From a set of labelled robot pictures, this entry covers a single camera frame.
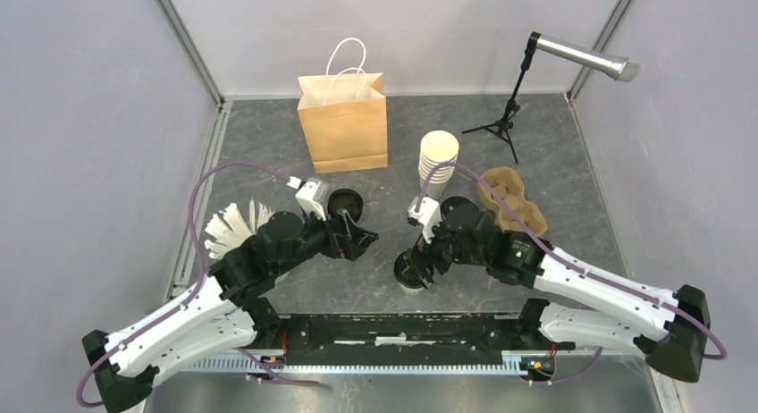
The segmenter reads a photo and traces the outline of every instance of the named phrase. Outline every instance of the black tripod leg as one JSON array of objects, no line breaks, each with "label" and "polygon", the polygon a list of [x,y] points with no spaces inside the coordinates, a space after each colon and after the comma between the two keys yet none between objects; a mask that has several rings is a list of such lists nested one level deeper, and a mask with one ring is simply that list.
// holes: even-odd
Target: black tripod leg
[{"label": "black tripod leg", "polygon": [[518,157],[516,156],[516,149],[513,147],[513,139],[510,138],[510,134],[508,133],[508,129],[505,130],[505,137],[508,138],[506,142],[510,145],[510,152],[513,154],[513,160],[516,161],[516,164],[518,164]]},{"label": "black tripod leg", "polygon": [[493,122],[492,124],[483,125],[481,127],[475,127],[473,129],[463,130],[460,134],[466,134],[466,133],[471,133],[471,132],[480,131],[480,130],[487,130],[490,127],[494,127],[494,126],[495,126],[495,122]]}]

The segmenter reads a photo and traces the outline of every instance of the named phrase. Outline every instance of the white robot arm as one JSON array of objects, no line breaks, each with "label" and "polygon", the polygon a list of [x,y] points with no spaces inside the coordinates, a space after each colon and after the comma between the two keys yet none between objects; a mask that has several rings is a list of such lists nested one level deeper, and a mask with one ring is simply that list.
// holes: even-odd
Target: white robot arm
[{"label": "white robot arm", "polygon": [[271,344],[280,336],[281,320],[260,296],[279,276],[319,254],[355,261],[378,239],[356,225],[351,207],[321,204],[326,184],[311,179],[292,186],[303,217],[274,214],[211,265],[199,291],[192,285],[135,324],[113,333],[95,330],[82,339],[90,365],[101,362],[93,374],[107,411],[138,404],[152,388],[202,358],[253,342]]},{"label": "white robot arm", "polygon": [[426,197],[418,211],[417,200],[408,207],[408,221],[421,225],[422,234],[398,257],[394,268],[406,290],[431,287],[434,272],[445,274],[451,264],[484,266],[503,283],[558,294],[594,309],[530,300],[534,307],[529,324],[548,340],[624,351],[645,358],[665,375],[685,382],[698,380],[706,335],[662,305],[687,310],[710,327],[702,291],[685,285],[675,292],[633,282],[543,240],[550,251],[546,253],[526,233],[501,231],[492,212],[480,211],[465,198],[449,198],[440,205]]}]

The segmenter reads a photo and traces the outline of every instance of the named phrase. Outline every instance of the microphone stand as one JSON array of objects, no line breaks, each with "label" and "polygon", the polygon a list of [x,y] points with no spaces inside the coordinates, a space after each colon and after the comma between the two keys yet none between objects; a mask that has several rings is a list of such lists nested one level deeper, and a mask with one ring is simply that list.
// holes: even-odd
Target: microphone stand
[{"label": "microphone stand", "polygon": [[513,147],[513,139],[510,138],[508,130],[513,128],[513,121],[511,121],[511,118],[513,118],[518,110],[521,109],[521,106],[516,103],[516,94],[518,94],[518,88],[521,87],[524,73],[526,73],[532,65],[532,56],[535,55],[535,51],[537,50],[537,40],[539,40],[539,38],[540,34],[536,31],[533,31],[529,36],[529,41],[526,43],[526,50],[524,51],[524,61],[521,62],[521,73],[518,75],[513,94],[510,95],[508,103],[505,104],[505,113],[502,115],[502,118],[491,124],[463,131],[463,134],[480,130],[491,132],[496,138],[501,139],[510,145],[510,152],[513,154],[513,159],[516,161],[516,164],[518,164],[518,157],[516,156],[516,149]]}]

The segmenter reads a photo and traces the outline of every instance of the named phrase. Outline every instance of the brown paper bag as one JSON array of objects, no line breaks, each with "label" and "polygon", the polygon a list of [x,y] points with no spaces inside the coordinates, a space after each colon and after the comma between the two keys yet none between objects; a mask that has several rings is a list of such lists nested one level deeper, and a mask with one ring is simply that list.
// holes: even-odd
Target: brown paper bag
[{"label": "brown paper bag", "polygon": [[[334,54],[349,40],[357,39],[343,40]],[[298,115],[316,173],[386,167],[387,101],[383,74],[366,74],[361,62],[359,67],[329,75],[331,63],[332,59],[326,75],[298,78],[303,91]],[[344,74],[347,71],[358,73]]]}]

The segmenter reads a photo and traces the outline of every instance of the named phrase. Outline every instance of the paper bag handle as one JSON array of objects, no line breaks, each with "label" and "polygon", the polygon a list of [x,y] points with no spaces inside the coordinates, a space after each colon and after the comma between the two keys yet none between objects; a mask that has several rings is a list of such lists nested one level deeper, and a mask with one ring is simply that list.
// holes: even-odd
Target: paper bag handle
[{"label": "paper bag handle", "polygon": [[337,55],[337,51],[340,50],[340,46],[342,46],[342,44],[344,44],[345,42],[349,42],[351,40],[355,40],[356,42],[358,42],[361,45],[361,47],[363,47],[363,59],[360,61],[360,64],[358,65],[359,69],[363,69],[363,63],[366,62],[366,46],[363,45],[363,41],[360,40],[360,39],[358,39],[358,38],[345,38],[345,39],[342,40],[342,42],[340,42],[339,44],[337,44],[337,47],[334,48],[334,52],[332,53],[332,56],[329,57],[329,63],[326,64],[326,75],[327,76],[329,75],[329,68],[332,67],[332,60],[334,59],[334,56]]},{"label": "paper bag handle", "polygon": [[360,89],[358,90],[358,93],[356,94],[356,98],[360,97],[360,93],[363,92],[363,89],[366,87],[366,72],[364,72],[364,70],[359,67],[349,67],[345,69],[344,71],[339,72],[336,75],[334,75],[334,78],[332,78],[332,81],[329,82],[329,87],[326,88],[326,92],[324,93],[323,106],[326,106],[326,98],[329,97],[329,90],[332,89],[332,85],[334,85],[334,82],[337,80],[337,78],[340,77],[340,75],[342,75],[344,72],[347,72],[347,71],[356,71],[356,74],[358,74],[359,72],[363,73],[363,85],[360,86]]}]

